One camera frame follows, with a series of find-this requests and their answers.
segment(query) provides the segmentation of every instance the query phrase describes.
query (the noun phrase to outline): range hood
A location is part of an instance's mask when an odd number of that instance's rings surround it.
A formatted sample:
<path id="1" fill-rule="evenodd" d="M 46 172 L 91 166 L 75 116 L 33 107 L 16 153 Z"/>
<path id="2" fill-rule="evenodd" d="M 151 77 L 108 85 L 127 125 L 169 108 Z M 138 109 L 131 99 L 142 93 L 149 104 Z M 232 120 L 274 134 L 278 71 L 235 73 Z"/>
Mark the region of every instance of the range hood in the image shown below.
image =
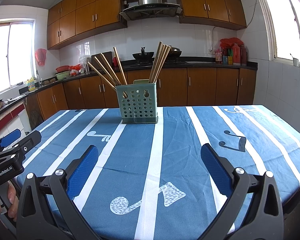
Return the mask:
<path id="1" fill-rule="evenodd" d="M 174 17 L 180 15 L 180 5 L 162 3 L 162 0 L 139 0 L 139 5 L 123 10 L 120 15 L 129 20 L 139 20 L 155 17 Z"/>

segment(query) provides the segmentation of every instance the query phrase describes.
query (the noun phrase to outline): blue gripper pad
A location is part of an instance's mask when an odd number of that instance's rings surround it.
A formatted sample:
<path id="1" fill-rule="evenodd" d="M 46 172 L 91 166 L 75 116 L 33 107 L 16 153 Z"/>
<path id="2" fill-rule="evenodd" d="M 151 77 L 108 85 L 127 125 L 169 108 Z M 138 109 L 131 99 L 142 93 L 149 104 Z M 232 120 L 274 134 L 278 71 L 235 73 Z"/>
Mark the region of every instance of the blue gripper pad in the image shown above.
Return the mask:
<path id="1" fill-rule="evenodd" d="M 232 180 L 207 144 L 201 147 L 201 159 L 220 193 L 230 197 L 232 194 Z"/>
<path id="2" fill-rule="evenodd" d="M 21 137 L 21 132 L 19 129 L 15 129 L 13 132 L 9 133 L 5 137 L 1 139 L 0 146 L 1 147 L 8 147 L 11 143 L 18 140 Z"/>
<path id="3" fill-rule="evenodd" d="M 68 179 L 67 194 L 70 199 L 78 196 L 86 183 L 99 157 L 97 147 L 92 146 L 83 160 Z"/>

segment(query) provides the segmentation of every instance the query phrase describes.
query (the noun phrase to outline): red tile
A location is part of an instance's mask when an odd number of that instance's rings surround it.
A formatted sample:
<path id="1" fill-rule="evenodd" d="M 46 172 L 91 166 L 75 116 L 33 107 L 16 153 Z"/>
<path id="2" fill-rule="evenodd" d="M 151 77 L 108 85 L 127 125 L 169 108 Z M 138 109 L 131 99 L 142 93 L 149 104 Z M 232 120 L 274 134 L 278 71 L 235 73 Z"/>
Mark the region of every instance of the red tile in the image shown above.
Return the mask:
<path id="1" fill-rule="evenodd" d="M 23 109 L 25 109 L 25 107 L 24 107 L 23 104 L 21 104 L 20 106 L 18 106 L 16 109 L 13 109 L 11 111 L 12 118 L 14 118 L 16 115 L 18 115 Z"/>
<path id="2" fill-rule="evenodd" d="M 0 130 L 7 125 L 8 122 L 12 120 L 11 113 L 7 114 L 4 118 L 0 120 Z"/>

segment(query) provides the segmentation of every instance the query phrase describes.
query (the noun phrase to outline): green plastic utensil holder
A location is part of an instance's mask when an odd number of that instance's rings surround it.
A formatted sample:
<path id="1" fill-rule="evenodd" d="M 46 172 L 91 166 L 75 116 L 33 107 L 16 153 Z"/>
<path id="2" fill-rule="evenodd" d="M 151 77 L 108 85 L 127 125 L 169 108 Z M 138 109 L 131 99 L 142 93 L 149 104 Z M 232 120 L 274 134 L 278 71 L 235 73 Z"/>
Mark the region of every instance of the green plastic utensil holder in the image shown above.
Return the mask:
<path id="1" fill-rule="evenodd" d="M 116 86 L 122 123 L 157 123 L 156 83 L 135 80 L 132 85 Z"/>

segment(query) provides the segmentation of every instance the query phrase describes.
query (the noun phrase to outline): blue striped tablecloth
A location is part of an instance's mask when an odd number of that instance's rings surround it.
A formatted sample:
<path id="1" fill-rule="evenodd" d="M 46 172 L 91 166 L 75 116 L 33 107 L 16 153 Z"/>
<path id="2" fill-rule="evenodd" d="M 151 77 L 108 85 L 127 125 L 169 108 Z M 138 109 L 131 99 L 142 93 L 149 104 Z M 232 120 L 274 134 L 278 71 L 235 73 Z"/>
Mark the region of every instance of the blue striped tablecloth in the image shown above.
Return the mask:
<path id="1" fill-rule="evenodd" d="M 158 117 L 125 125 L 119 109 L 59 111 L 37 127 L 42 141 L 17 181 L 66 168 L 95 145 L 98 162 L 74 203 L 99 235 L 140 240 L 197 239 L 221 209 L 226 196 L 200 158 L 207 142 L 234 167 L 272 171 L 283 203 L 300 187 L 300 133 L 264 106 L 159 107 Z"/>

